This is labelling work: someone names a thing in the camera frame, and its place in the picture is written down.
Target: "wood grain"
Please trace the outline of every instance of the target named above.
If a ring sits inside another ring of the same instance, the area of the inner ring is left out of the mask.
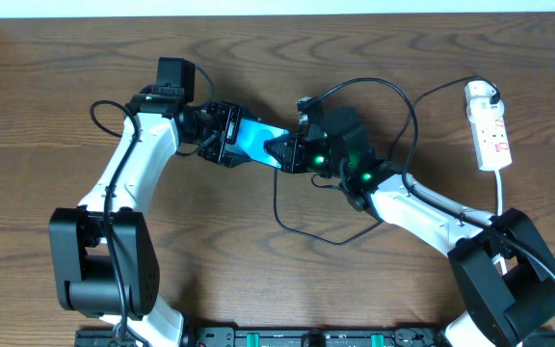
[[[58,305],[48,220],[91,189],[117,143],[89,121],[91,103],[127,101],[154,80],[163,55],[203,66],[218,98],[289,127],[297,99],[349,78],[382,77],[416,97],[485,75],[507,105],[514,163],[503,171],[505,204],[531,216],[555,254],[555,13],[0,20],[0,345],[70,345],[79,326],[99,324]],[[197,100],[207,94],[198,80]],[[374,85],[352,86],[330,105],[356,106],[379,152],[406,115]],[[461,89],[418,110],[413,173],[493,210],[493,177],[477,170]],[[99,116],[120,128],[118,112]],[[240,326],[306,327],[444,325],[463,312],[448,262],[397,227],[344,248],[282,231],[271,175],[197,157],[167,165],[147,222],[160,293],[177,309]],[[279,176],[278,207],[287,225],[336,240],[373,222],[339,193],[315,190],[307,174]]]

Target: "robotic arm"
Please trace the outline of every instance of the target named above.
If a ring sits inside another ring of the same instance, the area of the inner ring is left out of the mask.
[[[555,274],[553,255],[523,213],[510,209],[495,216],[467,208],[409,174],[405,186],[401,168],[376,156],[352,108],[326,114],[321,99],[304,98],[297,103],[300,125],[290,132],[260,122],[239,105],[188,106],[194,98],[194,72],[194,64],[183,59],[160,59],[156,85],[125,105],[132,117],[124,121],[119,146],[104,174],[77,208],[58,208],[53,214],[49,231],[63,308],[112,324],[121,318],[111,259],[86,251],[105,242],[107,212],[116,235],[129,331],[151,346],[194,345],[194,334],[184,329],[182,315],[158,295],[159,266],[144,218],[166,163],[176,154],[187,155],[177,151],[182,142],[198,145],[199,156],[230,168],[254,161],[289,174],[339,177],[339,190],[355,210],[403,227],[447,256],[467,312],[438,332],[438,346],[516,346],[555,316],[555,282],[549,274],[484,232],[493,228],[525,244]],[[106,188],[133,142],[136,146],[115,182],[111,208],[104,211]],[[517,256],[518,265],[505,276],[491,262],[498,254]]]

